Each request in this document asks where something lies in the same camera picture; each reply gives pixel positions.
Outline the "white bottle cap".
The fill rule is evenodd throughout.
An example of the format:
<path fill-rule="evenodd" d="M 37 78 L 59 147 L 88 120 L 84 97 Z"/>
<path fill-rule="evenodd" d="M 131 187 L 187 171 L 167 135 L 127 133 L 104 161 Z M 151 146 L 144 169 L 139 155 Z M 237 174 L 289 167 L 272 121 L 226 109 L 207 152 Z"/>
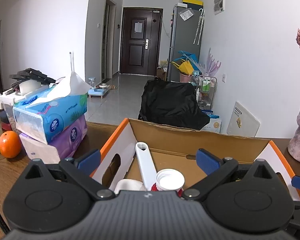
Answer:
<path fill-rule="evenodd" d="M 156 187 L 159 191 L 179 191 L 185 184 L 183 174 L 175 169 L 160 170 L 156 175 Z"/>

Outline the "purple tissue pack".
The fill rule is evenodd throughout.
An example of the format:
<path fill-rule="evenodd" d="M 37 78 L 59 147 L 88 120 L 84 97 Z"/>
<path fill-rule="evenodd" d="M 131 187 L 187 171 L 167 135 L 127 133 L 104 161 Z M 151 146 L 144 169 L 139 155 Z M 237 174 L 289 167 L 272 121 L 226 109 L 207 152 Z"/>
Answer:
<path fill-rule="evenodd" d="M 57 164 L 60 160 L 74 155 L 87 130 L 85 116 L 82 115 L 47 145 L 24 133 L 19 137 L 30 159 L 41 159 L 44 164 Z"/>

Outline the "red cardboard box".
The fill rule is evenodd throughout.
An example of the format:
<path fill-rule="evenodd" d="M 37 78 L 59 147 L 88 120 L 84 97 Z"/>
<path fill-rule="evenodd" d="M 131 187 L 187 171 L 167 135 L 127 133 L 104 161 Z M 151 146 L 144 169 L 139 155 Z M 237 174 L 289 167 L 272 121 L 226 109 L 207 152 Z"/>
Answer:
<path fill-rule="evenodd" d="M 264 159 L 275 157 L 278 163 L 273 169 L 284 180 L 300 176 L 300 162 L 287 151 L 288 139 L 237 137 L 128 118 L 119 126 L 89 122 L 87 127 L 89 145 L 101 152 L 101 164 L 91 176 L 111 190 L 125 178 L 142 180 L 135 157 L 138 142 L 149 147 L 157 171 L 171 168 L 181 172 L 185 178 L 185 189 L 206 176 L 196 164 L 196 152 L 200 148 L 220 159 L 233 157 L 241 164 L 250 164 L 259 155 Z"/>

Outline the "white plastic bag in box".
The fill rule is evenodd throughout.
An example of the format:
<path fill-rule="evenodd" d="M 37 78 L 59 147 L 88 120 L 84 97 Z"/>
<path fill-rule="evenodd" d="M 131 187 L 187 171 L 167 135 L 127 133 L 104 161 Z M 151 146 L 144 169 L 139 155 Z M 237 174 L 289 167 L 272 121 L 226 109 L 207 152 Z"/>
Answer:
<path fill-rule="evenodd" d="M 120 180 L 115 189 L 114 193 L 119 194 L 120 191 L 147 191 L 143 183 L 134 179 L 122 179 Z"/>

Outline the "white flat tool in box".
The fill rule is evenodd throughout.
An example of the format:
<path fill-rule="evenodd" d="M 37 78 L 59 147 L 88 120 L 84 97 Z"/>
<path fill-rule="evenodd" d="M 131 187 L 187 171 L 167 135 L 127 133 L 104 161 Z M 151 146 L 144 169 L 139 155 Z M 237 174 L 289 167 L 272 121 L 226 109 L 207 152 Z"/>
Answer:
<path fill-rule="evenodd" d="M 137 142 L 135 145 L 135 151 L 143 185 L 147 191 L 151 191 L 152 186 L 156 182 L 157 171 L 149 147 L 144 142 Z"/>

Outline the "blue tissue pack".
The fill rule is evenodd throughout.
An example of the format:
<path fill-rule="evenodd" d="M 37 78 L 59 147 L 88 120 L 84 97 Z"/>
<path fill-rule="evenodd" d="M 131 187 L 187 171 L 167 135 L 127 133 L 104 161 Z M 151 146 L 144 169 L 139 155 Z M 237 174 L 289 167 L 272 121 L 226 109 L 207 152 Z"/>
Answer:
<path fill-rule="evenodd" d="M 49 144 L 87 111 L 91 86 L 76 72 L 58 84 L 13 106 L 16 128 L 29 137 Z"/>

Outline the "black bag on chair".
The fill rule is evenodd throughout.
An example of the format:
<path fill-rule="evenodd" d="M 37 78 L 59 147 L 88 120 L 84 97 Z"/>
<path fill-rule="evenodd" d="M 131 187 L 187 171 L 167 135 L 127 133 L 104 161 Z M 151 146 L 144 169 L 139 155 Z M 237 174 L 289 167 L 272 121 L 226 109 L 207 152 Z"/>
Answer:
<path fill-rule="evenodd" d="M 159 78 L 145 84 L 138 119 L 198 131 L 210 122 L 198 106 L 193 85 Z"/>

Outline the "pet feeder on floor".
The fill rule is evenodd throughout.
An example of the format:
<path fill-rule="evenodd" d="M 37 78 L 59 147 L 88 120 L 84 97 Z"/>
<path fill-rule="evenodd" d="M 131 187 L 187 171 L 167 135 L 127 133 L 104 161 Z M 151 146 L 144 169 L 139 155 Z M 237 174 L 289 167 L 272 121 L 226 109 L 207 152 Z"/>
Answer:
<path fill-rule="evenodd" d="M 89 81 L 89 85 L 91 85 L 91 88 L 88 91 L 89 97 L 99 96 L 100 98 L 103 98 L 110 90 L 110 85 L 106 83 L 101 83 L 99 85 L 96 85 L 94 77 L 90 77 L 88 81 Z"/>

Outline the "orange fruit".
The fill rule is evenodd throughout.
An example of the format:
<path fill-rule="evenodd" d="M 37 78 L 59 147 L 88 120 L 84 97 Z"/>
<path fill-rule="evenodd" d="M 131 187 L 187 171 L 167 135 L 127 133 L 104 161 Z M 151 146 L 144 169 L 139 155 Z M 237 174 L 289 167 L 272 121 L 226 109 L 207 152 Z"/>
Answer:
<path fill-rule="evenodd" d="M 21 140 L 14 131 L 6 131 L 0 136 L 0 153 L 8 159 L 15 158 L 21 152 Z"/>

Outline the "yellow and blue bags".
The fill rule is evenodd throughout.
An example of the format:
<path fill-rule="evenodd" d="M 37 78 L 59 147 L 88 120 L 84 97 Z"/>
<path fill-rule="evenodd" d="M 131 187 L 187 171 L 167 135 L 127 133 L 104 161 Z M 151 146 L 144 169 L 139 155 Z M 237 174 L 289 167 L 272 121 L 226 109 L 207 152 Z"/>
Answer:
<path fill-rule="evenodd" d="M 171 64 L 175 66 L 180 73 L 187 76 L 192 75 L 193 72 L 202 74 L 203 68 L 195 54 L 183 50 L 178 51 L 178 53 L 181 55 L 181 57 L 172 61 Z"/>

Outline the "clear container with nuts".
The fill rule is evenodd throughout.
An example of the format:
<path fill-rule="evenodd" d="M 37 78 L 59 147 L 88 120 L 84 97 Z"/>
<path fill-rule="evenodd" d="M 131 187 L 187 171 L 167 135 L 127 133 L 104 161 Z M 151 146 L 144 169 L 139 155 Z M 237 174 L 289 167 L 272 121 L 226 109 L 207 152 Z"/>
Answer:
<path fill-rule="evenodd" d="M 21 131 L 17 129 L 17 123 L 13 115 L 13 106 L 18 99 L 20 99 L 20 96 L 16 95 L 15 92 L 11 94 L 2 94 L 0 96 L 0 102 L 6 112 L 11 129 L 16 133 L 20 134 Z"/>

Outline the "black folded stand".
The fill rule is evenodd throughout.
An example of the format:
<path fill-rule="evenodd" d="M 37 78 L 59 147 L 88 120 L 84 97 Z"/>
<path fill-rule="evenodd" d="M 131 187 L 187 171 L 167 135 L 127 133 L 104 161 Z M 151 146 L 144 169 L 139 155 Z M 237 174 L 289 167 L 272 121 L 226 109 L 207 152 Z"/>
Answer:
<path fill-rule="evenodd" d="M 9 75 L 10 79 L 16 80 L 14 83 L 11 84 L 11 88 L 15 88 L 21 83 L 25 81 L 34 80 L 39 82 L 41 85 L 49 85 L 51 83 L 55 83 L 55 79 L 48 77 L 47 75 L 43 74 L 41 71 L 27 68 L 25 70 L 18 71 L 17 74 Z"/>

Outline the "grey refrigerator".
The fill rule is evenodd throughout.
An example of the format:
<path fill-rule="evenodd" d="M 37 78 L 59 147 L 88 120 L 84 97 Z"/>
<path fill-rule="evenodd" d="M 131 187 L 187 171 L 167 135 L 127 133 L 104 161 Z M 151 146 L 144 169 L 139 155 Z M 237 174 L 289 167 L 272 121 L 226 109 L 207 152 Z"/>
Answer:
<path fill-rule="evenodd" d="M 199 18 L 203 12 L 203 6 L 184 2 L 173 8 L 171 19 L 170 51 L 168 55 L 167 80 L 179 81 L 179 71 L 172 64 L 182 56 L 180 51 L 200 55 L 201 43 L 198 41 L 200 33 Z"/>

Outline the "dark brown door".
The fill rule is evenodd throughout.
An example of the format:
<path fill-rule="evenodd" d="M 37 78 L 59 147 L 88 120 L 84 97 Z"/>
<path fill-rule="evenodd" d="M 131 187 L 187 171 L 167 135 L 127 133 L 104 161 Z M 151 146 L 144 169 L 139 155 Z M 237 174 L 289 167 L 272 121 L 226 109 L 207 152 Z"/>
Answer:
<path fill-rule="evenodd" d="M 162 13 L 159 8 L 124 7 L 120 73 L 155 76 L 159 62 Z"/>

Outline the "white panel against wall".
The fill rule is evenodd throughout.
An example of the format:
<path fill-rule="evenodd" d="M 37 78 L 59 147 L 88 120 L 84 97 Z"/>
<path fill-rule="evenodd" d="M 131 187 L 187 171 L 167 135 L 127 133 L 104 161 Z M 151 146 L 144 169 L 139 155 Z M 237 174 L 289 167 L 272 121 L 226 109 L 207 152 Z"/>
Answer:
<path fill-rule="evenodd" d="M 226 133 L 228 135 L 254 138 L 256 137 L 259 127 L 260 122 L 236 101 Z"/>

